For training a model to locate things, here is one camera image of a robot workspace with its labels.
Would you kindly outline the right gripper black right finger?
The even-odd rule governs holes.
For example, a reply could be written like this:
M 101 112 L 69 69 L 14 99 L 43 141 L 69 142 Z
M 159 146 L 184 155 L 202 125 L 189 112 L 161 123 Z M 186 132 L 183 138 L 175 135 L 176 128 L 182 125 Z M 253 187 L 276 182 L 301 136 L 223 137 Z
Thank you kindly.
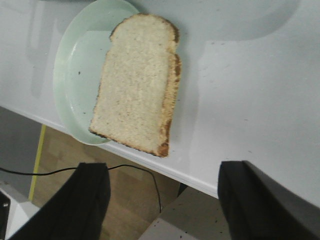
M 218 198 L 233 240 L 318 240 L 320 209 L 249 161 L 223 161 Z

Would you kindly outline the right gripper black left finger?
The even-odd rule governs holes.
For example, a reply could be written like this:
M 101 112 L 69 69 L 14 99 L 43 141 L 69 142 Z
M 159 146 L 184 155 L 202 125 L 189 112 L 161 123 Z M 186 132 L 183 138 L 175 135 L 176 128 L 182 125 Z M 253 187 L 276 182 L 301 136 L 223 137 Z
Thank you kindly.
M 111 197 L 105 163 L 80 163 L 12 240 L 98 240 Z

